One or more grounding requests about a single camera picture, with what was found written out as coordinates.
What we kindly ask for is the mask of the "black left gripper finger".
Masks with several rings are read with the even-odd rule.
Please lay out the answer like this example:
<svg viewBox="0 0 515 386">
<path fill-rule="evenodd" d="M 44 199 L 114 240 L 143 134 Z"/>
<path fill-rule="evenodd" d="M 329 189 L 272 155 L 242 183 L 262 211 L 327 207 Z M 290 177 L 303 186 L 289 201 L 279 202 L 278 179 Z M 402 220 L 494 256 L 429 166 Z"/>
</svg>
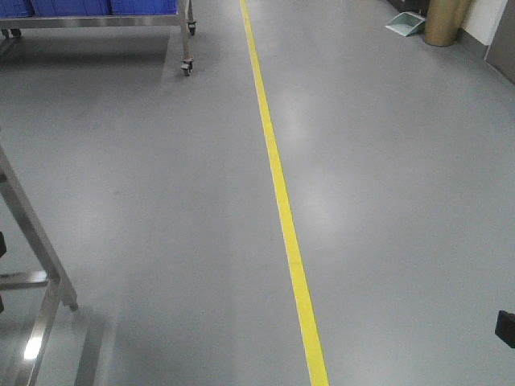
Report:
<svg viewBox="0 0 515 386">
<path fill-rule="evenodd" d="M 0 232 L 0 256 L 4 256 L 6 253 L 6 242 L 2 232 Z"/>
</svg>

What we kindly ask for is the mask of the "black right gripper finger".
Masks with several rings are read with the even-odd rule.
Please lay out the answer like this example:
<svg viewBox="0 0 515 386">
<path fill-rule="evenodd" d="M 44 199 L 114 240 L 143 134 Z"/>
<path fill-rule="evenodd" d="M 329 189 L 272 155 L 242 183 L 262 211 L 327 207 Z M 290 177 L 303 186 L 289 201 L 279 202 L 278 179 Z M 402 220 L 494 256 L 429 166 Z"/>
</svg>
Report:
<svg viewBox="0 0 515 386">
<path fill-rule="evenodd" d="M 505 310 L 498 312 L 495 334 L 510 348 L 515 348 L 515 315 Z"/>
</svg>

